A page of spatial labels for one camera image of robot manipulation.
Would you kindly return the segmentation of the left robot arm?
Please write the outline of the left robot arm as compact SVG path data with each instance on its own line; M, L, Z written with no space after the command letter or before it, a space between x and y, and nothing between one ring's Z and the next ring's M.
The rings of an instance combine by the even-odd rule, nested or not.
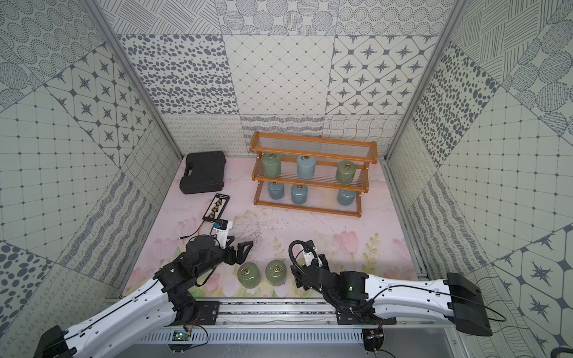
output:
M34 355L112 357L157 329L197 321L199 307L190 288L222 263L243 264L254 244L246 241L234 247L233 241L221 245L210 235L193 238L182 253L131 295L77 325L47 330Z

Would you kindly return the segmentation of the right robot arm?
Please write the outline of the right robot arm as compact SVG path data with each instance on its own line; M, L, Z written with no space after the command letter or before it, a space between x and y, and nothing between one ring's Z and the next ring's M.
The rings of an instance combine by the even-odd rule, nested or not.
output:
M427 281L391 280L358 271L339 274L317 265L291 265L298 288L322 294L338 313L358 322L399 317L451 322L461 333L492 336L480 288L458 273Z

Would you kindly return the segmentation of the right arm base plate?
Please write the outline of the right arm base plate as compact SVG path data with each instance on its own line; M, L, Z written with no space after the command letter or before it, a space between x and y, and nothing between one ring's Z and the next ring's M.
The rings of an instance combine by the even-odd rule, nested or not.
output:
M337 311L337 324L338 325L396 325L397 319L395 317L389 319L381 319L376 316L373 308L366 310L362 313L344 313Z

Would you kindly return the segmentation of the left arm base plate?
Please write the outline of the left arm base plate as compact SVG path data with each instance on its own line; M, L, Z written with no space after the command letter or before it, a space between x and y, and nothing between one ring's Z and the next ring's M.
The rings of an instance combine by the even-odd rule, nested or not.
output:
M176 325L215 325L220 301L196 301L177 313Z

